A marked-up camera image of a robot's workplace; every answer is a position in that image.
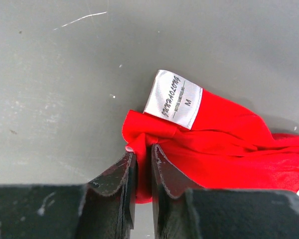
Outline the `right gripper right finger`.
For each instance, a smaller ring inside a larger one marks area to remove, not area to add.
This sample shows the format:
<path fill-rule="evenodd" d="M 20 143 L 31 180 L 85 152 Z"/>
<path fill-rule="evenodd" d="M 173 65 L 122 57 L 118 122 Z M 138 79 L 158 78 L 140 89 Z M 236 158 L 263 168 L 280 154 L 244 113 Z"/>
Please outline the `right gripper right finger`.
<path fill-rule="evenodd" d="M 197 239 L 187 189 L 202 189 L 167 158 L 160 145 L 151 147 L 151 187 L 156 239 Z"/>

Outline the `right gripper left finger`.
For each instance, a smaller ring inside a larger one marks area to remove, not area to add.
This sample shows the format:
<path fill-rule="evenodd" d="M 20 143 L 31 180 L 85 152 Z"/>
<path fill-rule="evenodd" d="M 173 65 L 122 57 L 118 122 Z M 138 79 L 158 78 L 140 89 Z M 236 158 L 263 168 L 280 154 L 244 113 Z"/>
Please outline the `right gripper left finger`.
<path fill-rule="evenodd" d="M 125 152 L 88 183 L 77 238 L 129 239 L 135 221 L 136 185 L 136 156 Z"/>

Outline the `red underwear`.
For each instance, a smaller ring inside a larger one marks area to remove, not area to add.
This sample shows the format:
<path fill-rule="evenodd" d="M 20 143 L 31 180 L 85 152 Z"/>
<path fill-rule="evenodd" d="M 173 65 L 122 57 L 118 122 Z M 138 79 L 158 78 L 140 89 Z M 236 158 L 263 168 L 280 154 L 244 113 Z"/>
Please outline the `red underwear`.
<path fill-rule="evenodd" d="M 173 72 L 157 72 L 144 111 L 128 112 L 122 134 L 126 150 L 137 157 L 139 204 L 152 201 L 154 144 L 202 187 L 299 196 L 299 135 L 272 133 L 254 112 Z"/>

